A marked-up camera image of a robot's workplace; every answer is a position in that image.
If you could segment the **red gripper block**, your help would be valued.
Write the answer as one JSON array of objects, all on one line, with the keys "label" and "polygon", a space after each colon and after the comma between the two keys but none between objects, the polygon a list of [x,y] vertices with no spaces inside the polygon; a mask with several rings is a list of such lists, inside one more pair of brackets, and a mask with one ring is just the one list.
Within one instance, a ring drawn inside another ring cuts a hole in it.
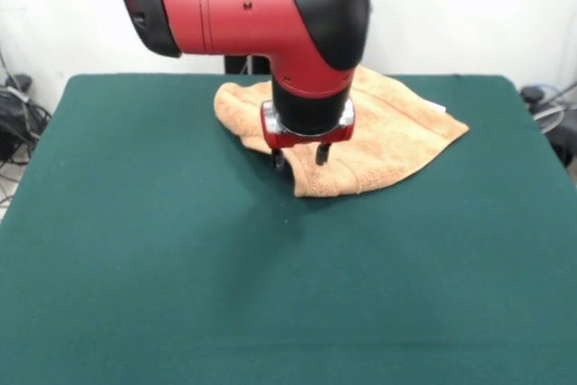
[{"label": "red gripper block", "polygon": [[328,162],[332,143],[350,140],[355,125],[355,109],[351,99],[346,101],[337,126],[327,133],[316,135],[302,135],[290,131],[280,121],[271,100],[261,104],[260,115],[263,138],[272,149],[272,167],[275,170],[283,170],[285,166],[285,157],[281,149],[311,142],[320,142],[316,148],[316,165],[324,166]]}]

